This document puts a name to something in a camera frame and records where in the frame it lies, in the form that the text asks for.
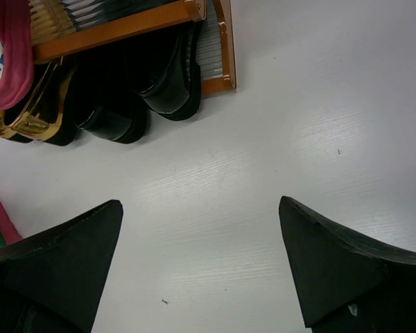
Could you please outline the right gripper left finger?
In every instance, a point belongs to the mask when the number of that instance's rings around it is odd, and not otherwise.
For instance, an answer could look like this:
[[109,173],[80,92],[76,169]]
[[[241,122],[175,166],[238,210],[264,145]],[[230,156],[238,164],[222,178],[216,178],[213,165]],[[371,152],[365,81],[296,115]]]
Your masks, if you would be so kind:
[[0,332],[91,332],[122,220],[109,200],[0,248]]

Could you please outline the black loafer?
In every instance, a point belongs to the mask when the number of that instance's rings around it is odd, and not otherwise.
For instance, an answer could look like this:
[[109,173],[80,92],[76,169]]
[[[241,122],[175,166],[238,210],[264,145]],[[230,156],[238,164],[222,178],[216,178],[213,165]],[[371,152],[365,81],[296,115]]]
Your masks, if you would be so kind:
[[77,128],[107,141],[131,144],[146,134],[147,107],[126,82],[121,40],[77,55],[64,111]]
[[189,119],[200,107],[201,69],[196,51],[203,23],[184,22],[124,43],[130,89],[168,120]]

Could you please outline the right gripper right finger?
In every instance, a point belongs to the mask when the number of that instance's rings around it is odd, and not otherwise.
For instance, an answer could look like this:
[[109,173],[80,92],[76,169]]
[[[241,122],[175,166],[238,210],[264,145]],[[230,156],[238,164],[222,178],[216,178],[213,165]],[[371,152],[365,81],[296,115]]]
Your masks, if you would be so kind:
[[279,203],[305,327],[312,332],[416,332],[416,252],[336,223],[294,198]]

